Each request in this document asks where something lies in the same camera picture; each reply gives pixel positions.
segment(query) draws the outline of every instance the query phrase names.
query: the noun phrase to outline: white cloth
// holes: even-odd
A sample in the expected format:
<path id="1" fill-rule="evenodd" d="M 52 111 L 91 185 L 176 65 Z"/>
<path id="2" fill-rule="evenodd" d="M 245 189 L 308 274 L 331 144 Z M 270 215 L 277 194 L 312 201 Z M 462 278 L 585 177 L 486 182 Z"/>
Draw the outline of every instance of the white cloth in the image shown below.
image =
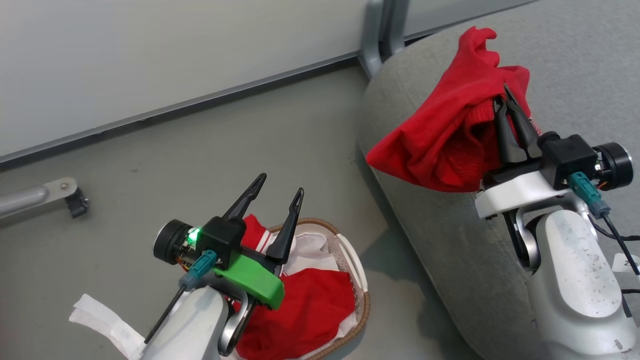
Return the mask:
<path id="1" fill-rule="evenodd" d="M 70 322 L 85 325 L 105 335 L 128 360 L 142 357 L 145 339 L 108 307 L 84 294 L 74 308 L 69 316 Z"/>

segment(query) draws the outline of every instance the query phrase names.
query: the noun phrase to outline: green led light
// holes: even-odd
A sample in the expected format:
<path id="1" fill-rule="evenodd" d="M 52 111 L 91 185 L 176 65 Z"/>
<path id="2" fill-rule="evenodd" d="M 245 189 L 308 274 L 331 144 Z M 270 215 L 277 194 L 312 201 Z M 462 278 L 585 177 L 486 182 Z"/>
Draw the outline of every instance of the green led light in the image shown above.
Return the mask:
<path id="1" fill-rule="evenodd" d="M 189 236 L 187 236 L 187 243 L 189 245 L 195 245 L 195 243 L 198 241 L 198 233 L 200 232 L 200 229 L 193 228 L 189 231 Z"/>

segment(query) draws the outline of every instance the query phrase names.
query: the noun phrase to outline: gray sofa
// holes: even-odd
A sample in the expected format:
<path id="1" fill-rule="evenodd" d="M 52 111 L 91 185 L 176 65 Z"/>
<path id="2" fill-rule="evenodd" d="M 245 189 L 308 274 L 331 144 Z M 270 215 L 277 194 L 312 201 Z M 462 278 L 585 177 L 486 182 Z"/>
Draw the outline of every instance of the gray sofa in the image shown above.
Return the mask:
<path id="1" fill-rule="evenodd" d="M 389 59 L 360 114 L 366 154 L 426 99 L 469 27 L 493 28 L 500 65 L 531 71 L 527 101 L 542 130 L 615 141 L 640 155 L 640 3 L 541 0 L 446 29 Z M 548 359 L 534 327 L 526 282 L 504 221 L 476 215 L 474 194 L 437 193 L 376 172 L 400 223 L 469 345 L 487 360 Z M 621 232 L 640 233 L 640 181 L 606 193 Z M 609 262 L 620 252 L 602 238 Z M 640 247 L 630 245 L 634 254 Z M 640 287 L 632 277 L 622 286 Z M 627 296 L 640 318 L 640 295 Z"/>

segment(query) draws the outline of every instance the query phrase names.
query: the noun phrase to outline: red and white cloth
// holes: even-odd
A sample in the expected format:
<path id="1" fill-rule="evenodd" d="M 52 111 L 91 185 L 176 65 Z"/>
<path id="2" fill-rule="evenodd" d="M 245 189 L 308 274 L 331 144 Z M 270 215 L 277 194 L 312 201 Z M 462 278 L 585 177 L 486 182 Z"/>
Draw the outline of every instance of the red and white cloth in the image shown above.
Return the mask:
<path id="1" fill-rule="evenodd" d="M 253 215 L 245 218 L 243 246 L 265 253 L 275 238 Z M 285 298 L 278 311 L 258 307 L 227 359 L 306 359 L 357 325 L 349 274 L 339 271 L 322 234 L 296 235 L 280 278 Z"/>

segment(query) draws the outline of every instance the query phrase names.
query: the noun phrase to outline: red towel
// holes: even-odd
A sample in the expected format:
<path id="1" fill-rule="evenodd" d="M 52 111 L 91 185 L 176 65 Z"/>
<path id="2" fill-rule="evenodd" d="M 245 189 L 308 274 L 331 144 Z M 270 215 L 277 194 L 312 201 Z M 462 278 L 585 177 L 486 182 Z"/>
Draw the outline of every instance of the red towel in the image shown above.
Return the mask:
<path id="1" fill-rule="evenodd" d="M 264 253 L 269 231 L 253 215 L 244 222 L 242 245 Z M 355 311 L 347 272 L 306 268 L 280 279 L 285 289 L 280 309 L 256 307 L 236 347 L 247 360 L 302 357 L 333 340 L 340 323 Z"/>
<path id="2" fill-rule="evenodd" d="M 531 117 L 525 100 L 529 71 L 497 67 L 487 51 L 492 29 L 467 30 L 458 53 L 424 104 L 371 149 L 367 162 L 409 183 L 441 192 L 474 192 L 483 174 L 500 167 L 492 99 L 504 84 Z"/>

